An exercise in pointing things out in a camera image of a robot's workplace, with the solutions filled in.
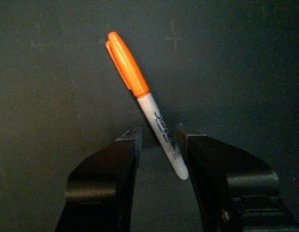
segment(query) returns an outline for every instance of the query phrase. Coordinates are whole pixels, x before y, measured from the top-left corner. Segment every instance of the orange marker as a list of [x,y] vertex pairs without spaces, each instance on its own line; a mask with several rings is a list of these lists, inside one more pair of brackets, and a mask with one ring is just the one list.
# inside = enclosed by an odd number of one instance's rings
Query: orange marker
[[116,32],[108,34],[106,48],[114,62],[120,75],[122,76],[126,88],[133,92],[137,102],[145,113],[149,125],[162,145],[162,150],[172,163],[174,172],[181,179],[188,178],[188,169],[180,154],[172,143],[172,137],[166,124],[160,113],[157,104],[149,92],[142,73],[136,65],[136,60],[128,47]]

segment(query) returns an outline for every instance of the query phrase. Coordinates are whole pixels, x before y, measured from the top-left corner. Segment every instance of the marker barrel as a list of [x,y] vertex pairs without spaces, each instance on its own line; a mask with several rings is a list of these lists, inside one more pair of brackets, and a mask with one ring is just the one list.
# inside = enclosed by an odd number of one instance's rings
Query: marker barrel
[[181,179],[186,179],[188,169],[178,150],[174,150],[170,133],[152,94],[148,93],[144,97],[137,98],[137,102],[141,106],[142,112],[146,116],[149,125],[154,131],[160,144],[162,145],[162,150],[172,163],[174,173]]

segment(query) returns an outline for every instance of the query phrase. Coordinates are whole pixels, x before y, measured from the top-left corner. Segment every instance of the dark background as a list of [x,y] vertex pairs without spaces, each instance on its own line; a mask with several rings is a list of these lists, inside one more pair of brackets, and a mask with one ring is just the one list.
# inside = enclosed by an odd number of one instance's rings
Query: dark background
[[181,122],[266,161],[299,220],[299,1],[9,0],[0,231],[54,230],[72,169],[128,129],[142,127],[145,148],[157,145],[105,50],[112,30],[170,130]]

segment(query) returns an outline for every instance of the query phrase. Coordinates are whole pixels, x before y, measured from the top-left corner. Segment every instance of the orange cap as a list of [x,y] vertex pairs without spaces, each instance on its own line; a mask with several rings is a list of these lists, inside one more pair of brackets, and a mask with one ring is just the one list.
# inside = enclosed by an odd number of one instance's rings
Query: orange cap
[[106,49],[128,90],[140,98],[149,93],[149,87],[129,49],[116,32],[108,34]]

